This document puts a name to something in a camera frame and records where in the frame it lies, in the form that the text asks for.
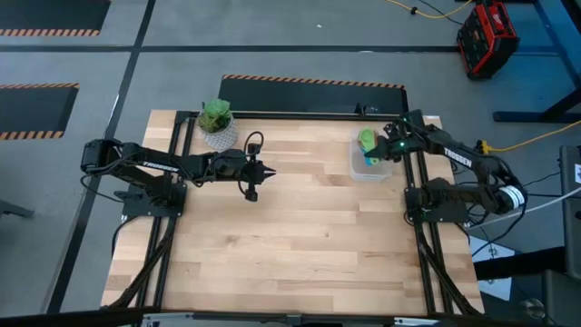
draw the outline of white cable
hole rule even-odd
[[[565,195],[563,195],[563,196],[561,196],[561,197],[559,197],[559,198],[556,198],[556,199],[555,199],[555,200],[553,200],[553,201],[549,201],[549,202],[547,202],[547,203],[543,203],[543,204],[541,204],[541,205],[539,205],[539,206],[536,206],[536,207],[534,207],[534,208],[527,209],[527,210],[525,211],[525,213],[532,213],[532,212],[534,212],[534,211],[536,211],[536,210],[543,209],[543,208],[545,208],[546,206],[549,206],[549,205],[551,205],[551,204],[555,204],[555,203],[561,202],[561,201],[565,200],[566,198],[568,198],[569,196],[571,196],[571,195],[573,195],[573,194],[575,194],[575,193],[578,193],[579,191],[581,191],[581,187],[579,187],[579,188],[577,188],[577,189],[575,189],[575,190],[573,190],[573,191],[571,191],[571,192],[569,192],[569,193],[567,193],[567,194],[565,194]],[[466,230],[467,230],[467,231],[470,231],[470,230],[473,230],[473,229],[476,229],[476,228],[484,227],[484,226],[486,226],[486,225],[489,225],[489,224],[492,224],[492,223],[498,223],[498,222],[504,221],[504,220],[506,220],[506,219],[510,219],[510,218],[512,218],[512,217],[516,217],[516,216],[518,216],[518,215],[520,215],[520,212],[518,212],[518,213],[512,213],[512,214],[506,215],[506,216],[504,216],[504,217],[500,217],[500,218],[498,218],[498,219],[495,219],[495,220],[493,220],[493,221],[490,221],[490,222],[487,222],[487,223],[482,223],[482,224],[480,224],[480,225],[478,225],[478,226],[474,226],[474,227],[467,228]]]

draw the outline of green object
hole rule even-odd
[[[363,153],[373,150],[377,146],[377,141],[375,139],[375,131],[372,128],[366,127],[359,131],[359,136],[357,137],[359,141],[359,146]],[[379,158],[365,158],[368,165],[379,164]]]
[[[228,127],[230,120],[230,103],[214,99],[203,107],[203,112],[198,116],[198,125],[205,132],[213,134]]]

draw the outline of black robotic arm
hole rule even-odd
[[[527,201],[523,186],[503,160],[479,154],[433,124],[424,125],[420,110],[402,115],[396,123],[386,125],[384,131],[388,137],[378,136],[377,147],[367,152],[366,157],[398,162],[404,154],[419,151],[441,154],[473,171],[477,177],[476,186],[451,185],[436,178],[420,188],[408,189],[406,200],[416,211],[426,213],[445,207],[452,212],[435,214],[428,221],[461,223],[454,208],[464,207],[464,203],[479,204],[487,212],[502,214]]]
[[[134,201],[149,203],[158,208],[182,207],[183,185],[168,183],[163,176],[156,176],[137,166],[153,168],[167,173],[176,173],[181,179],[202,187],[206,182],[237,182],[246,200],[256,202],[255,185],[275,174],[275,171],[256,159],[260,144],[244,145],[243,150],[228,149],[223,152],[180,156],[148,149],[135,143],[121,143],[113,139],[93,140],[84,146],[81,170],[87,176],[111,175],[129,183],[130,192],[115,192],[126,204]],[[248,183],[243,190],[241,183]]]

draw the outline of yellow cable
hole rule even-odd
[[[399,2],[397,2],[396,0],[385,0],[385,1],[387,1],[387,2],[391,2],[391,3],[392,3],[392,4],[394,4],[394,5],[399,5],[400,7],[402,7],[402,8],[406,8],[406,9],[408,9],[409,11],[412,11],[412,10],[413,10],[412,8],[410,8],[410,7],[406,6],[406,5],[403,5],[402,3],[399,3]],[[441,18],[446,18],[446,17],[448,17],[448,16],[450,16],[450,15],[453,15],[453,14],[457,13],[458,11],[462,10],[462,8],[464,8],[465,6],[467,6],[467,5],[468,5],[469,3],[471,3],[472,1],[473,1],[473,0],[468,0],[468,1],[467,1],[465,4],[461,5],[460,7],[458,7],[458,8],[456,8],[456,9],[452,10],[451,12],[449,12],[449,13],[447,13],[447,14],[445,14],[445,15],[438,15],[438,16],[434,16],[434,15],[428,15],[428,14],[424,14],[424,13],[420,12],[419,10],[416,10],[416,14],[418,14],[418,15],[421,15],[421,16],[424,16],[424,17],[426,17],[426,18],[431,18],[431,19],[441,19]]]
[[[496,149],[496,148],[494,148],[494,147],[492,147],[492,146],[488,145],[488,144],[486,143],[486,141],[484,141],[484,142],[482,143],[482,147],[483,147],[483,150],[484,150],[483,152],[484,152],[484,154],[487,154],[487,153],[489,153],[489,152],[506,152],[506,151],[510,151],[510,150],[515,150],[515,149],[517,149],[517,148],[519,148],[519,147],[521,147],[521,146],[523,146],[523,145],[532,144],[534,141],[538,141],[538,140],[540,140],[540,139],[542,139],[542,138],[545,138],[545,137],[547,137],[547,136],[550,136],[550,135],[554,135],[554,134],[557,134],[557,133],[561,133],[561,132],[563,132],[563,131],[566,131],[566,130],[568,130],[569,128],[575,127],[576,125],[579,125],[579,124],[581,124],[581,120],[580,120],[580,121],[577,121],[577,122],[575,122],[575,123],[569,124],[569,125],[567,125],[567,126],[565,126],[565,127],[561,128],[561,129],[558,129],[558,130],[556,130],[556,131],[553,131],[553,132],[550,132],[550,133],[547,133],[547,134],[542,134],[542,135],[540,135],[540,136],[537,136],[537,137],[535,137],[535,138],[532,138],[532,139],[530,139],[530,140],[528,140],[528,141],[525,141],[525,142],[523,142],[523,143],[516,144],[516,145],[512,145],[512,146],[509,146],[509,147],[507,147],[507,148],[504,148],[504,149]]]

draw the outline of table leg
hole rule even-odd
[[[479,281],[507,278],[511,276],[541,273],[546,269],[565,271],[565,247],[522,253],[506,258],[497,258],[474,263]]]
[[[542,113],[494,112],[492,117],[495,122],[505,123],[574,123],[581,120],[581,114],[566,114],[566,112],[579,103],[581,103],[581,88],[577,88]]]
[[[24,218],[29,218],[33,216],[34,211],[0,200],[0,215],[1,214],[15,214]]]

